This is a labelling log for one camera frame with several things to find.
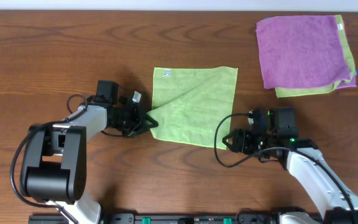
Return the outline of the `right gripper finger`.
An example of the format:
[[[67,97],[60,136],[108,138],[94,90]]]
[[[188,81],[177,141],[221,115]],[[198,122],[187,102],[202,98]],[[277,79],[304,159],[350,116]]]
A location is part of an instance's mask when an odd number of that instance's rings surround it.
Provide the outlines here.
[[[228,142],[229,139],[232,139],[233,142],[236,142],[239,137],[240,130],[235,129],[231,131],[228,135],[222,138],[222,142]]]
[[[228,142],[222,142],[230,151],[237,151],[237,144],[229,139]]]

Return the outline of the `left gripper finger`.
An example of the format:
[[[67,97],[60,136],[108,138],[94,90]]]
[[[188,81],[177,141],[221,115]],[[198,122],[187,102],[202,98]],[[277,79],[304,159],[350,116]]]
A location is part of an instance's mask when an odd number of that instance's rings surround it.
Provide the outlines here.
[[[147,113],[144,115],[144,120],[144,126],[158,126],[158,122]]]
[[[140,125],[134,127],[133,129],[131,129],[130,131],[128,131],[126,134],[126,137],[134,138],[144,132],[149,131],[152,128],[156,128],[157,126],[158,126],[158,124],[140,124]]]

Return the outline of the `green microfiber cloth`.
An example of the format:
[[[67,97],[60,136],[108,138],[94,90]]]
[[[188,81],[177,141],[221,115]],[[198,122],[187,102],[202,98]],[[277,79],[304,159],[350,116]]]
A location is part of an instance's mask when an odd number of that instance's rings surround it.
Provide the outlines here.
[[[214,137],[230,131],[237,68],[154,68],[152,109],[158,122],[152,136],[161,141],[216,147],[225,150]]]

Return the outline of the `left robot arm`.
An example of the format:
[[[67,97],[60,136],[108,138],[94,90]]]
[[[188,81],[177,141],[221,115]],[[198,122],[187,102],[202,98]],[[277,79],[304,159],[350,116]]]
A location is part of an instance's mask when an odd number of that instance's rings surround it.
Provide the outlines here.
[[[158,126],[135,92],[116,108],[115,90],[84,97],[76,112],[60,121],[33,124],[14,154],[10,182],[17,198],[38,208],[54,208],[70,223],[114,223],[86,191],[87,142],[107,128],[133,138]]]

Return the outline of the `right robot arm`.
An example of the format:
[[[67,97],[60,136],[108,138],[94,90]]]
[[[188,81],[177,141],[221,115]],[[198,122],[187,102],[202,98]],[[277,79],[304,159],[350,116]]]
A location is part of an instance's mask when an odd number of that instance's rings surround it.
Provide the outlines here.
[[[358,196],[329,167],[316,143],[299,137],[293,108],[259,108],[244,116],[250,128],[222,138],[231,152],[245,155],[234,166],[252,158],[277,162],[306,190],[323,223],[358,223]]]

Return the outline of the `lower green cloth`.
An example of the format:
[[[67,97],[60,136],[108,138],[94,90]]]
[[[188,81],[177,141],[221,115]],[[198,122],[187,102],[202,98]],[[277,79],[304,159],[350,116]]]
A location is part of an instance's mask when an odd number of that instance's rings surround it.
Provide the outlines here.
[[[338,26],[338,34],[344,54],[344,60],[349,68],[351,79],[352,79],[354,76],[357,76],[357,70],[349,43],[347,41],[345,23],[341,15],[335,15],[335,18]],[[308,88],[308,89],[287,89],[287,88],[277,87],[275,88],[275,93],[277,98],[327,94],[334,90],[337,90],[336,87],[338,86],[338,84],[340,84],[340,82],[341,81],[335,82],[334,84],[328,86],[323,86],[319,88]]]

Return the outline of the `purple microfiber cloth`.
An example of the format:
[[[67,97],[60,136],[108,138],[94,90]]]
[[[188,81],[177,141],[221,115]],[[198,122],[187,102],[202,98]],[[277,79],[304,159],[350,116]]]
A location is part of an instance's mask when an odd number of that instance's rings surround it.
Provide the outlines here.
[[[320,88],[351,79],[334,16],[275,16],[256,23],[264,88]]]

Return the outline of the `bottom purple cloth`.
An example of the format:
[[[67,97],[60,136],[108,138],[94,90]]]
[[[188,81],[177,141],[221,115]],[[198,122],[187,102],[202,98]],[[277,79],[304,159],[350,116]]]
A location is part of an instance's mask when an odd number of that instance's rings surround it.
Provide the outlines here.
[[[337,89],[341,89],[341,88],[352,88],[352,87],[356,87],[356,76],[354,76],[352,78],[352,80],[347,83],[344,80],[340,82],[340,84],[338,84],[338,86],[336,87]]]

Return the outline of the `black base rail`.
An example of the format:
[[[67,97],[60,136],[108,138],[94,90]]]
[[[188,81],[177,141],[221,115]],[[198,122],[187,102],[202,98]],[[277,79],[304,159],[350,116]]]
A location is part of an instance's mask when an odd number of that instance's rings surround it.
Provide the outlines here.
[[[317,216],[301,215],[299,221],[285,221],[285,223],[323,223]],[[257,213],[242,213],[237,216],[229,215],[134,215],[131,213],[117,213],[100,218],[99,224],[279,224],[279,215]],[[31,215],[28,224],[67,224],[71,223],[60,215]]]

